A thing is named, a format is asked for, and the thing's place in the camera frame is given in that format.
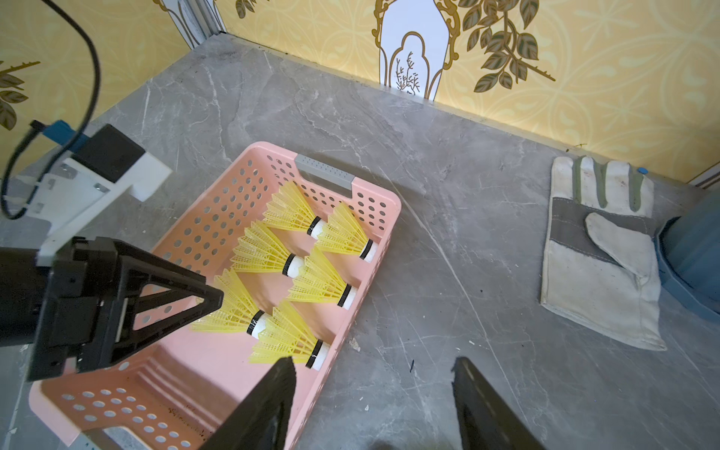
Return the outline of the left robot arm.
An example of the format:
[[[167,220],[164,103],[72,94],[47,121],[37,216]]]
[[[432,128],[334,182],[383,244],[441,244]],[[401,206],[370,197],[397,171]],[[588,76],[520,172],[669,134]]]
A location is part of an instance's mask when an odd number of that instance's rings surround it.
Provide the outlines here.
[[[35,249],[1,250],[1,344],[30,344],[29,382],[111,368],[217,311],[206,278],[108,237],[72,238],[48,267]]]

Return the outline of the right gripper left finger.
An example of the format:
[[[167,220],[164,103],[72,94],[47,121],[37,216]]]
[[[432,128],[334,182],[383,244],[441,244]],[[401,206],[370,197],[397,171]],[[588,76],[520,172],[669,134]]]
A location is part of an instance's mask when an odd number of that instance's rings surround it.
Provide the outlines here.
[[[296,366],[283,357],[271,367],[201,449],[283,450],[288,435]]]

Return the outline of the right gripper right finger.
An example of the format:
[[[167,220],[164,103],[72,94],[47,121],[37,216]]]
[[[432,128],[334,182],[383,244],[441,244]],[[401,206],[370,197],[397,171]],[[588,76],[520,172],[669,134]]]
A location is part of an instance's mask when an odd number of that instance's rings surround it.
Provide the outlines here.
[[[463,449],[545,449],[469,358],[458,357],[453,373]]]

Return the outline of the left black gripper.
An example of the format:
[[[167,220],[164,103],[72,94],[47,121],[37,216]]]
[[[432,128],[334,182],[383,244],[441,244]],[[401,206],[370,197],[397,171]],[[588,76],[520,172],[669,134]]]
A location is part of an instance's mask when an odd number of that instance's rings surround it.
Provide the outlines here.
[[[114,314],[119,287],[124,316]],[[194,299],[194,307],[134,329],[138,314]],[[112,238],[75,237],[56,253],[42,298],[34,350],[26,377],[31,382],[61,376],[69,358],[76,371],[108,369],[217,311],[224,294],[206,278],[150,252]]]

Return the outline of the pink perforated storage basket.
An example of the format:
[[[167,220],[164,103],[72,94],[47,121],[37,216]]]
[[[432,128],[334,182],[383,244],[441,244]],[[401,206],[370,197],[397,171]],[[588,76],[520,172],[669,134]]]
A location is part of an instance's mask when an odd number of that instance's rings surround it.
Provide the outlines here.
[[[309,217],[276,230],[284,252],[244,273],[236,247],[295,192]],[[251,144],[157,243],[155,253],[223,291],[221,307],[134,356],[94,372],[35,382],[33,413],[67,446],[112,429],[149,449],[195,449],[226,424],[269,371],[254,356],[285,300],[313,333],[295,355],[286,447],[305,427],[389,247],[401,200],[387,189],[282,147]]]

